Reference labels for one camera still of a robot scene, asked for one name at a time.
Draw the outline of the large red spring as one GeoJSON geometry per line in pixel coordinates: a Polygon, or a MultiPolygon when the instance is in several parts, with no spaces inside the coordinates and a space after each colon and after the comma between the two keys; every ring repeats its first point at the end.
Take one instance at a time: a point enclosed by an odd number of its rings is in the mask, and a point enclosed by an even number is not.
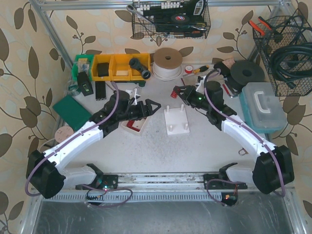
{"type": "Polygon", "coordinates": [[[174,98],[174,99],[177,98],[177,93],[176,93],[175,90],[173,90],[173,91],[171,92],[170,97],[172,97],[172,98],[174,98]]]}

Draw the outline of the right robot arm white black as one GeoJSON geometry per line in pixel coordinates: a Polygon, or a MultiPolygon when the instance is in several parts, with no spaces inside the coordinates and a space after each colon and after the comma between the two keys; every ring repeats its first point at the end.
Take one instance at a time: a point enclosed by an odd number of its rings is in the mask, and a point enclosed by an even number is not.
{"type": "Polygon", "coordinates": [[[253,166],[232,163],[225,166],[225,178],[229,182],[253,184],[269,194],[294,181],[291,151],[288,147],[276,146],[247,126],[237,113],[224,103],[223,89],[216,81],[206,81],[204,92],[196,91],[195,86],[175,86],[173,93],[183,102],[204,110],[209,122],[217,129],[235,139],[254,159],[253,166]]]}

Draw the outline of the beige work glove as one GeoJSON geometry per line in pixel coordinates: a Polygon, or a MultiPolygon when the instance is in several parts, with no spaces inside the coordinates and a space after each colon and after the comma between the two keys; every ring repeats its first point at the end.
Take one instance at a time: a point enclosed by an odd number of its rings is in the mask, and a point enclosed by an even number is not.
{"type": "MultiPolygon", "coordinates": [[[[205,72],[201,72],[201,73],[198,73],[195,75],[189,75],[189,76],[183,77],[181,79],[182,80],[182,86],[187,86],[187,85],[195,86],[197,83],[199,83],[199,81],[197,81],[198,77],[205,78],[205,76],[207,74],[209,74],[211,71],[212,71],[212,69],[209,69],[205,72]]],[[[210,78],[208,78],[208,80],[214,80],[214,81],[219,82],[220,84],[224,83],[224,77],[222,75],[210,77],[210,78]]]]}

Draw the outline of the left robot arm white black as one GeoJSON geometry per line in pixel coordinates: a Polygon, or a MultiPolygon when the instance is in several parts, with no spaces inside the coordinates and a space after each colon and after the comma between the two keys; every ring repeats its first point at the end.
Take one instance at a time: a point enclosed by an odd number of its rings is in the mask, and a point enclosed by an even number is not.
{"type": "Polygon", "coordinates": [[[33,151],[28,158],[25,192],[32,196],[28,190],[32,185],[38,195],[52,198],[66,187],[116,188],[105,181],[104,173],[93,163],[80,168],[66,166],[84,149],[116,130],[121,122],[147,118],[161,108],[161,104],[150,99],[134,101],[127,92],[115,91],[103,108],[72,136],[43,153],[33,151]]]}

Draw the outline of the white peg base plate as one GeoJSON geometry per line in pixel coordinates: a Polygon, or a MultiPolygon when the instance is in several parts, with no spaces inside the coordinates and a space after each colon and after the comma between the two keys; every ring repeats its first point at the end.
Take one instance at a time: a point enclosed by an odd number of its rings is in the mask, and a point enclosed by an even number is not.
{"type": "Polygon", "coordinates": [[[184,104],[178,108],[167,105],[164,110],[167,135],[186,134],[190,132],[184,104]]]}

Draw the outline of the white tray of springs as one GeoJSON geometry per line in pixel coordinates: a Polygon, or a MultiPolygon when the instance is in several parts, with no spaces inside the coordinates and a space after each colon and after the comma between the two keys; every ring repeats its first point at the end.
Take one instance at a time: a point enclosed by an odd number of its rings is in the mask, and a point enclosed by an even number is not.
{"type": "Polygon", "coordinates": [[[149,120],[149,117],[145,117],[141,120],[127,120],[123,121],[120,127],[135,136],[141,136],[149,120]]]}

